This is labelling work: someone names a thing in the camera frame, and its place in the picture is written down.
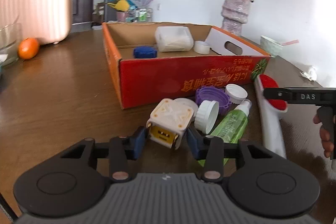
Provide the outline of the person's right hand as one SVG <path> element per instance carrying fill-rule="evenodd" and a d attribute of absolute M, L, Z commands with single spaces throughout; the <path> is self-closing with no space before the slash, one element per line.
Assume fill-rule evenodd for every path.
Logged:
<path fill-rule="evenodd" d="M 313 118 L 313 122 L 314 124 L 320 124 L 322 123 L 318 114 L 316 114 Z M 320 129 L 319 129 L 319 135 L 321 138 L 321 143 L 323 146 L 323 150 L 324 150 L 324 155 L 326 158 L 331 157 L 331 154 L 334 151 L 334 144 L 333 141 L 331 141 L 331 133 L 329 133 L 323 125 L 321 125 Z"/>

